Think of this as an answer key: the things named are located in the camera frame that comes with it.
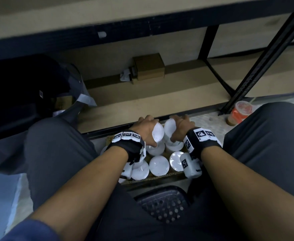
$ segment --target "stool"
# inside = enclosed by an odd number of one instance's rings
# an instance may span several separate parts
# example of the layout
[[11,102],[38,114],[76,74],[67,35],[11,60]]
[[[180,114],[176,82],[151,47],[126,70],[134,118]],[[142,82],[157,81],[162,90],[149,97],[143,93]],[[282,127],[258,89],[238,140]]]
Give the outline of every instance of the stool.
[[152,217],[167,224],[181,218],[190,206],[185,191],[173,185],[150,190],[134,199]]

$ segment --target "hand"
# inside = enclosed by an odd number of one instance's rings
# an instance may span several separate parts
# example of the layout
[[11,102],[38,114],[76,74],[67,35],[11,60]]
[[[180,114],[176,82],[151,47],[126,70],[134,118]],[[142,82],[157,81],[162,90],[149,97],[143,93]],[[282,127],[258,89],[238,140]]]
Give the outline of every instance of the hand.
[[151,115],[147,115],[145,119],[140,117],[138,122],[136,122],[130,129],[140,134],[146,145],[157,147],[157,143],[154,141],[152,132],[159,119],[154,119]]
[[176,131],[171,136],[170,140],[172,142],[180,141],[183,142],[187,132],[195,127],[195,123],[189,121],[189,117],[187,115],[183,117],[179,117],[177,115],[170,116],[170,118],[174,119],[176,122]]

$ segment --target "right hand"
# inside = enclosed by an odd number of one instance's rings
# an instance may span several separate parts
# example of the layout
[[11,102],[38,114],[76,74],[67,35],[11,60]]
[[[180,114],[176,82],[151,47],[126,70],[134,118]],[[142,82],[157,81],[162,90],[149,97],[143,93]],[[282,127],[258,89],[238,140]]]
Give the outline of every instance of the right hand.
[[176,131],[171,136],[170,140],[172,142],[180,141],[183,142],[187,132],[195,127],[195,123],[189,121],[188,115],[179,117],[177,115],[172,115],[170,118],[174,119],[176,122]]

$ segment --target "concrete floor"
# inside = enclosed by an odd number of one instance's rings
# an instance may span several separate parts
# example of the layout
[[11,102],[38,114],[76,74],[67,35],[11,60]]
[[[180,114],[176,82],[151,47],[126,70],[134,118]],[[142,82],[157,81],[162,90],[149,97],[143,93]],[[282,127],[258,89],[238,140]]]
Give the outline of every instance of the concrete floor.
[[[265,104],[269,101],[270,100],[265,101],[264,103],[259,103],[257,105],[255,103],[253,104],[256,106],[256,108],[258,108],[262,104]],[[294,98],[287,99],[285,101],[294,103]],[[195,122],[196,126],[211,129],[221,142],[224,141],[225,134],[229,132],[231,129],[233,129],[233,127],[226,124],[225,122],[226,116],[225,115],[218,116],[218,112],[211,112],[211,113],[206,113],[203,115],[197,115],[197,116],[191,117],[190,119],[191,121]],[[100,152],[101,149],[105,146],[105,138],[95,139],[92,142],[95,144],[97,152]],[[182,189],[184,189],[185,191],[187,191],[189,184],[190,184],[190,180],[184,179],[181,181],[173,182],[170,184],[164,184],[164,185],[177,185],[181,187]],[[141,194],[145,191],[149,191],[153,188],[154,187],[138,189],[138,190],[129,192],[129,194],[131,194],[134,197],[138,194]],[[21,191],[20,191],[19,202],[15,209],[15,212],[16,212],[15,218],[13,219],[11,223],[8,223],[7,231],[9,231],[12,227],[14,227],[16,224],[21,222],[23,219],[25,219],[33,211],[32,200],[30,198],[30,192],[28,188],[28,180],[25,174],[22,174],[21,188],[18,188],[18,189],[21,189]]]

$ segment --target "forearm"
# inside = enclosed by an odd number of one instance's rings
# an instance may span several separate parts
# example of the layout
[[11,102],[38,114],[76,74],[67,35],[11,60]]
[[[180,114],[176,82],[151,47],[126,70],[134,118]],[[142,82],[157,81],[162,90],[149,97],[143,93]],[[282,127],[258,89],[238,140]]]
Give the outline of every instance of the forearm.
[[254,240],[294,240],[294,197],[219,147],[201,159],[228,210]]
[[52,227],[64,241],[84,240],[127,160],[124,149],[111,147],[64,184],[31,218]]

